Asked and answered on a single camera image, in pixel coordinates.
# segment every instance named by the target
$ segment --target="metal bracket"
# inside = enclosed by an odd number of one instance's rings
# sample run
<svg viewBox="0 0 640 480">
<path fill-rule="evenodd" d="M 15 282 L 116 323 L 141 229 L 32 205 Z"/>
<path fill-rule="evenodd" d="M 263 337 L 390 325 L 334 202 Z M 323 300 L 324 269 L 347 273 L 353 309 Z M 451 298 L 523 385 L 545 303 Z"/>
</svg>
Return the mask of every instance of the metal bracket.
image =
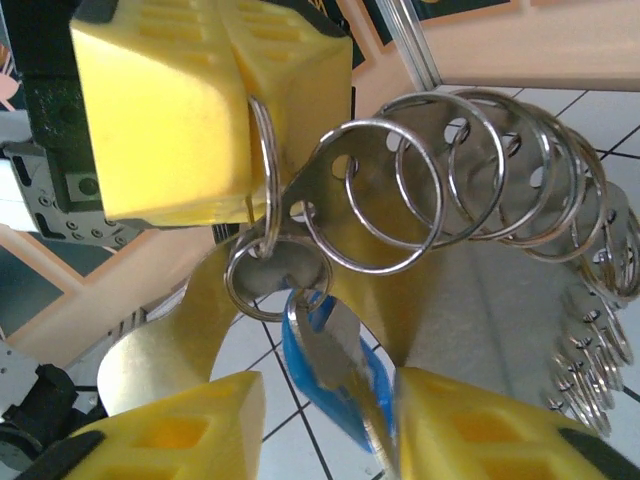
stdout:
<svg viewBox="0 0 640 480">
<path fill-rule="evenodd" d="M 6 143 L 2 156 L 11 161 L 20 191 L 35 225 L 44 238 L 83 245 L 120 248 L 140 230 L 106 220 L 101 210 L 64 213 L 54 193 L 45 150 L 34 143 Z M 74 195 L 91 200 L 99 197 L 95 172 L 69 173 L 67 183 L 77 186 Z"/>
</svg>

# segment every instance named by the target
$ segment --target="yellow plastic holder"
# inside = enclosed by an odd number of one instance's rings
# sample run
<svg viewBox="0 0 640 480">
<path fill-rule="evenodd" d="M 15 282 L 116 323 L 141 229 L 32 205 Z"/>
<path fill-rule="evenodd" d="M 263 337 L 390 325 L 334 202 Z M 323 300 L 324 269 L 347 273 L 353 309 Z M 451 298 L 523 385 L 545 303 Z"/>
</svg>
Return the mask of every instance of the yellow plastic holder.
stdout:
<svg viewBox="0 0 640 480">
<path fill-rule="evenodd" d="M 85 0 L 71 22 L 107 218 L 241 223 L 264 212 L 248 97 L 282 185 L 349 119 L 352 43 L 296 0 Z"/>
</svg>

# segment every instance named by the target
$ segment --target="yellow foam block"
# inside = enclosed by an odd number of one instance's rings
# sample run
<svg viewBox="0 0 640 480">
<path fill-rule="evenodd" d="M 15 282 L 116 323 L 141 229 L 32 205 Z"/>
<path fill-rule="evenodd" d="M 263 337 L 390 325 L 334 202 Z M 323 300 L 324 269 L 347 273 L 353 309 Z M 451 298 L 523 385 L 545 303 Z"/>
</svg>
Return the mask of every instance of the yellow foam block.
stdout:
<svg viewBox="0 0 640 480">
<path fill-rule="evenodd" d="M 306 17 L 259 0 L 83 2 L 71 32 L 108 218 L 172 226 L 260 215 L 249 95 L 273 117 L 283 185 L 349 118 L 351 40 L 307 21 L 322 15 L 302 3 Z"/>
<path fill-rule="evenodd" d="M 406 367 L 394 401 L 404 480 L 605 480 L 558 429 L 595 433 L 558 413 Z"/>
<path fill-rule="evenodd" d="M 65 480 L 253 480 L 264 413 L 260 373 L 198 386 L 75 432 L 106 439 Z"/>
</svg>

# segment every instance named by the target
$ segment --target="metal key ring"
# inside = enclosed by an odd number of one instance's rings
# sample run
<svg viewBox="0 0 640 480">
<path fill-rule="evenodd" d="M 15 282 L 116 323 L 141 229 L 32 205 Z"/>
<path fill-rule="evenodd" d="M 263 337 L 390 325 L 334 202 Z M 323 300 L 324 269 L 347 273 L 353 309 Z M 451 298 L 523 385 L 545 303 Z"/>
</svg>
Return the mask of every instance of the metal key ring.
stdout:
<svg viewBox="0 0 640 480">
<path fill-rule="evenodd" d="M 620 324 L 620 320 L 618 319 L 618 315 L 611 308 L 609 302 L 603 299 L 604 308 L 607 312 L 607 326 L 609 327 L 610 337 L 609 340 L 613 344 L 613 347 L 616 349 L 622 360 L 627 365 L 633 364 L 633 350 L 629 345 L 629 340 L 627 339 L 627 335 L 624 333 L 624 329 Z"/>
<path fill-rule="evenodd" d="M 540 260 L 541 262 L 564 263 L 573 260 L 574 258 L 579 258 L 596 242 L 601 228 L 607 218 L 607 181 L 604 169 L 602 168 L 602 164 L 600 163 L 600 159 L 588 144 L 583 144 L 583 141 L 586 142 L 584 138 L 573 131 L 572 134 L 576 137 L 578 145 L 583 149 L 582 152 L 584 153 L 584 156 L 582 157 L 582 160 L 586 164 L 587 168 L 590 169 L 592 174 L 593 188 L 595 188 L 598 200 L 598 216 L 596 217 L 596 221 L 594 222 L 589 235 L 587 235 L 587 238 L 582 243 L 579 242 L 577 221 L 574 219 L 570 227 L 574 249 L 568 253 L 548 255 L 538 252 L 537 250 L 532 248 L 525 248 L 522 250 L 526 255 L 529 255 L 536 260 Z M 588 268 L 588 270 L 593 274 L 593 271 L 583 258 L 580 258 L 580 263 L 581 266 L 584 263 L 584 265 L 586 265 L 586 268 Z"/>
<path fill-rule="evenodd" d="M 260 147 L 264 163 L 265 195 L 267 200 L 264 238 L 256 246 L 260 258 L 271 256 L 278 241 L 282 224 L 282 200 L 280 198 L 280 172 L 278 170 L 278 147 L 273 129 L 273 121 L 267 107 L 254 96 L 249 97 L 249 105 L 258 127 Z"/>
<path fill-rule="evenodd" d="M 325 135 L 318 147 L 316 147 L 315 152 L 312 154 L 312 158 L 318 155 L 324 154 L 324 150 L 328 148 L 331 143 L 337 141 L 337 139 L 341 138 L 345 133 L 362 127 L 375 127 L 382 128 L 389 132 L 393 132 L 400 136 L 401 138 L 405 138 L 408 140 L 409 144 L 416 149 L 416 151 L 420 154 L 422 159 L 425 161 L 431 178 L 434 183 L 435 188 L 435 196 L 436 196 L 436 213 L 434 215 L 433 220 L 433 228 L 426 240 L 420 245 L 415 252 L 405 258 L 403 261 L 398 262 L 394 265 L 388 267 L 375 267 L 372 265 L 367 265 L 363 262 L 358 262 L 353 260 L 344 254 L 342 254 L 339 250 L 337 250 L 331 242 L 327 239 L 327 237 L 322 233 L 318 225 L 313 222 L 313 207 L 311 203 L 307 200 L 301 200 L 302 202 L 302 213 L 304 217 L 304 221 L 307 225 L 307 229 L 311 234 L 311 237 L 316 242 L 318 247 L 334 262 L 342 265 L 349 270 L 353 270 L 360 273 L 368 273 L 371 275 L 391 275 L 394 273 L 402 272 L 411 267 L 418 259 L 424 255 L 427 251 L 429 251 L 440 234 L 442 229 L 442 224 L 444 222 L 444 188 L 442 185 L 441 175 L 438 171 L 438 167 L 435 163 L 431 161 L 431 156 L 429 154 L 429 149 L 425 145 L 425 143 L 411 130 L 389 120 L 385 120 L 382 118 L 370 118 L 367 120 L 352 120 L 350 122 L 344 123 L 337 129 L 331 131 L 329 134 Z"/>
<path fill-rule="evenodd" d="M 547 135 L 547 132 L 540 128 L 540 121 L 533 115 L 533 113 L 509 96 L 482 89 L 467 89 L 456 93 L 471 103 L 477 104 L 478 102 L 493 102 L 494 104 L 499 105 L 500 108 L 506 110 L 510 115 L 517 116 L 527 125 L 528 129 L 530 129 L 530 133 L 532 133 L 534 140 L 539 147 L 542 176 L 541 184 L 538 188 L 538 193 L 535 196 L 533 206 L 529 207 L 524 214 L 518 215 L 519 218 L 517 220 L 508 221 L 504 212 L 505 196 L 508 196 L 509 194 L 509 184 L 507 180 L 507 183 L 504 186 L 502 201 L 498 203 L 498 211 L 500 213 L 502 228 L 489 230 L 488 228 L 483 227 L 479 232 L 475 233 L 471 237 L 472 240 L 508 240 L 507 237 L 533 221 L 535 216 L 543 208 L 546 200 L 551 195 L 550 187 L 552 185 L 553 174 L 555 173 L 555 166 L 552 164 L 550 138 Z M 466 200 L 464 200 L 463 197 L 460 197 L 458 200 L 460 201 L 462 208 L 469 213 Z"/>
<path fill-rule="evenodd" d="M 404 95 L 400 98 L 397 98 L 394 101 L 384 105 L 376 115 L 381 115 L 383 117 L 393 116 L 394 114 L 401 113 L 402 110 L 405 108 L 416 107 L 424 104 L 437 103 L 437 102 L 449 102 L 453 106 L 463 109 L 466 114 L 475 118 L 479 122 L 479 124 L 482 125 L 482 127 L 484 128 L 484 130 L 486 130 L 491 140 L 493 140 L 493 143 L 496 149 L 497 164 L 496 164 L 496 169 L 495 169 L 496 171 L 495 171 L 494 182 L 493 182 L 494 191 L 490 201 L 487 204 L 487 207 L 478 216 L 477 219 L 472 219 L 471 216 L 469 216 L 468 219 L 471 222 L 471 225 L 468 225 L 462 231 L 457 233 L 449 233 L 449 232 L 443 231 L 443 233 L 446 235 L 446 238 L 442 240 L 437 240 L 433 245 L 433 250 L 459 243 L 463 240 L 468 239 L 469 237 L 471 237 L 472 234 L 477 232 L 478 229 L 491 216 L 491 214 L 494 212 L 494 210 L 500 203 L 500 200 L 502 198 L 502 193 L 504 190 L 504 185 L 506 183 L 506 178 L 507 178 L 506 158 L 504 155 L 504 150 L 502 148 L 502 144 L 500 142 L 500 136 L 498 135 L 498 132 L 496 131 L 495 127 L 491 124 L 491 121 L 489 120 L 489 118 L 485 115 L 485 113 L 480 108 L 478 108 L 475 104 L 473 104 L 472 102 L 460 96 L 452 95 L 448 93 L 440 93 L 440 92 L 411 93 L 408 95 Z M 449 182 L 451 182 L 452 175 L 453 177 L 455 177 L 455 173 L 453 170 L 454 162 L 453 162 L 452 152 L 453 152 L 453 155 L 455 155 L 456 147 L 458 147 L 462 143 L 461 139 L 463 138 L 463 135 L 464 135 L 463 130 L 464 129 L 461 128 L 458 130 L 458 132 L 456 132 L 456 135 L 454 137 L 454 145 L 451 148 L 451 151 L 449 153 L 449 157 L 447 160 L 447 164 L 449 167 L 447 176 L 448 176 Z M 406 180 L 404 178 L 404 170 L 403 170 L 404 155 L 405 155 L 406 147 L 408 147 L 406 142 L 401 140 L 398 146 L 398 149 L 396 151 L 396 157 L 395 157 L 396 183 L 398 184 L 398 188 L 400 189 L 400 194 L 402 195 L 402 199 L 405 205 L 407 206 L 407 208 L 411 211 L 411 213 L 423 224 L 427 225 L 428 227 L 432 227 L 431 219 L 427 218 L 418 209 L 417 205 L 415 204 L 414 200 L 411 198 L 408 192 L 409 189 L 407 187 Z M 454 200 L 456 200 L 455 192 L 457 192 L 457 189 L 454 188 L 454 191 L 451 192 Z"/>
<path fill-rule="evenodd" d="M 227 293 L 229 294 L 229 298 L 231 299 L 231 302 L 242 313 L 244 313 L 245 315 L 248 315 L 249 317 L 255 318 L 256 320 L 262 320 L 263 322 L 281 322 L 282 313 L 263 312 L 258 308 L 252 307 L 247 302 L 245 302 L 242 298 L 240 298 L 240 296 L 235 290 L 235 287 L 233 286 L 233 275 L 235 273 L 236 268 L 238 267 L 238 264 L 240 263 L 240 260 L 242 259 L 242 257 L 247 255 L 250 250 L 255 249 L 258 245 L 260 245 L 260 242 L 262 241 L 263 241 L 263 238 L 257 238 L 255 240 L 248 242 L 246 245 L 243 245 L 241 248 L 235 250 L 232 253 L 229 259 L 229 263 L 227 264 L 227 269 L 225 270 L 225 273 L 224 273 L 224 284 L 225 284 L 225 287 L 227 288 Z M 304 247 L 317 249 L 317 246 L 313 242 L 309 241 L 307 238 L 304 238 L 304 237 L 297 237 L 292 235 L 280 236 L 277 239 L 277 242 L 296 243 Z M 329 259 L 325 255 L 321 254 L 320 257 L 322 258 L 322 263 L 326 271 L 326 280 L 325 280 L 326 286 L 322 294 L 316 299 L 315 302 L 313 302 L 310 305 L 309 311 L 314 311 L 316 308 L 318 308 L 322 304 L 322 302 L 327 298 L 327 295 L 329 295 L 329 291 L 331 290 L 331 285 L 333 284 L 333 270 L 331 268 L 331 263 L 329 262 Z"/>
<path fill-rule="evenodd" d="M 581 199 L 584 197 L 586 190 L 586 178 L 582 172 L 582 160 L 578 154 L 577 142 L 572 137 L 564 125 L 556 120 L 555 117 L 548 112 L 534 105 L 525 104 L 525 108 L 536 115 L 557 140 L 556 148 L 560 153 L 561 159 L 568 165 L 569 171 L 569 191 L 565 197 L 565 205 L 553 224 L 539 234 L 534 234 L 528 238 L 517 236 L 517 232 L 510 238 L 503 239 L 507 245 L 518 248 L 533 248 L 562 235 L 567 228 L 570 228 L 573 219 L 576 218 L 580 211 Z"/>
<path fill-rule="evenodd" d="M 405 248 L 407 250 L 415 250 L 417 248 L 420 248 L 420 245 L 421 245 L 420 243 L 405 242 L 403 240 L 398 240 L 396 238 L 390 237 L 389 235 L 382 232 L 373 223 L 369 221 L 367 216 L 362 212 L 360 205 L 358 205 L 358 201 L 356 200 L 356 197 L 355 197 L 355 192 L 353 191 L 353 177 L 356 174 L 357 168 L 358 168 L 357 162 L 353 158 L 349 158 L 349 161 L 347 163 L 347 171 L 344 177 L 344 187 L 345 187 L 345 191 L 347 192 L 347 199 L 349 200 L 349 205 L 351 206 L 353 213 L 355 213 L 356 217 L 358 217 L 358 220 L 360 220 L 360 223 L 367 230 L 369 230 L 369 232 L 373 236 L 377 237 L 378 239 L 382 240 L 383 242 L 389 245 L 392 245 L 398 248 Z"/>
</svg>

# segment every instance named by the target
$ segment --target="key ring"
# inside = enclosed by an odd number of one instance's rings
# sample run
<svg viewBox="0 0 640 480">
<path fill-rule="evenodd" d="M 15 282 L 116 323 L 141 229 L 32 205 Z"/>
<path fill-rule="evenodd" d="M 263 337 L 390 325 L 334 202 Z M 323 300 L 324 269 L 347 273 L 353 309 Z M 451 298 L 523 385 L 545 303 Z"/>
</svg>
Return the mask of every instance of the key ring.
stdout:
<svg viewBox="0 0 640 480">
<path fill-rule="evenodd" d="M 236 292 L 235 286 L 233 284 L 234 273 L 236 271 L 236 268 L 238 267 L 238 264 L 240 263 L 240 260 L 245 255 L 249 254 L 252 249 L 255 249 L 262 241 L 263 238 L 256 238 L 232 252 L 229 258 L 229 263 L 227 264 L 227 269 L 224 273 L 224 284 L 227 288 L 227 293 L 229 294 L 231 302 L 242 313 L 263 322 L 281 322 L 282 313 L 263 312 L 262 310 L 249 305 L 238 295 L 238 292 Z M 318 247 L 313 242 L 304 237 L 298 237 L 294 235 L 280 235 L 276 239 L 276 244 L 287 242 L 302 245 L 304 247 L 319 251 Z M 326 272 L 325 288 L 323 289 L 322 294 L 309 306 L 309 311 L 313 311 L 320 305 L 322 305 L 322 302 L 327 298 L 327 295 L 329 294 L 331 285 L 333 283 L 333 270 L 331 268 L 331 263 L 329 262 L 329 259 L 322 254 L 321 251 L 319 251 L 319 253 L 319 258 L 322 259 L 322 265 L 324 267 L 324 271 Z"/>
<path fill-rule="evenodd" d="M 267 199 L 265 234 L 264 238 L 256 245 L 255 253 L 260 258 L 266 258 L 273 254 L 282 224 L 278 147 L 276 145 L 273 121 L 267 107 L 254 96 L 249 97 L 249 105 L 253 111 L 258 134 L 260 135 Z"/>
</svg>

